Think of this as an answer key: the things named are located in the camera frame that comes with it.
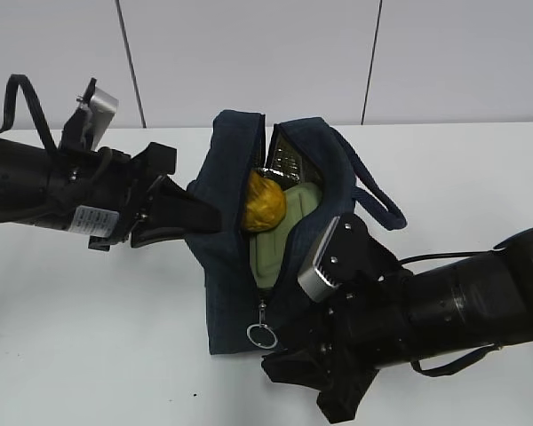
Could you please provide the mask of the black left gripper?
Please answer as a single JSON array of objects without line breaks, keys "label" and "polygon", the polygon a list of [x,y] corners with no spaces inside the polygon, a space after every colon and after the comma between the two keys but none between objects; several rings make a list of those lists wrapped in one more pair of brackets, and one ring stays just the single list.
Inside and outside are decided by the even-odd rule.
[{"label": "black left gripper", "polygon": [[171,180],[176,149],[151,142],[134,156],[111,154],[106,167],[101,153],[87,154],[66,184],[50,179],[67,204],[44,216],[44,228],[85,235],[88,248],[98,251],[126,241],[139,249],[221,230],[220,212]]}]

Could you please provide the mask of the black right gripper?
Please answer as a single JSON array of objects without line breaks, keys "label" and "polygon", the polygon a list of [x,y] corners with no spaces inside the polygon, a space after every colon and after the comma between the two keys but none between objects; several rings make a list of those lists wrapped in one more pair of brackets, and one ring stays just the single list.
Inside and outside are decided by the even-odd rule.
[{"label": "black right gripper", "polygon": [[[298,284],[313,303],[284,325],[284,350],[263,357],[266,376],[273,383],[329,384],[317,406],[329,422],[352,421],[378,375],[373,367],[413,360],[412,279],[400,266],[339,277],[321,266],[303,268]],[[346,357],[358,365],[340,360],[332,368]]]}]

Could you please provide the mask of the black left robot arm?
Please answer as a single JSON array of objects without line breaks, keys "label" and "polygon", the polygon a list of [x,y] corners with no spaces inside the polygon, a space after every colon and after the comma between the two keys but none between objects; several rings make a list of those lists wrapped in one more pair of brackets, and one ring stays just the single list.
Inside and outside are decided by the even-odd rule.
[{"label": "black left robot arm", "polygon": [[72,146],[49,155],[0,138],[0,224],[80,233],[99,251],[218,232],[220,212],[171,179],[176,160],[155,142],[135,156]]}]

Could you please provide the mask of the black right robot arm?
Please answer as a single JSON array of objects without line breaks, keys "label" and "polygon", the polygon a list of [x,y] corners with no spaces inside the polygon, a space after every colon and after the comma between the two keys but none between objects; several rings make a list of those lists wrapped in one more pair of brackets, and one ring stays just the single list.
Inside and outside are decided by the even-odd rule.
[{"label": "black right robot arm", "polygon": [[533,228],[414,273],[347,214],[314,246],[298,284],[312,305],[280,328],[282,349],[261,366],[275,383],[316,390],[332,423],[355,418],[386,367],[450,376],[533,342]]}]

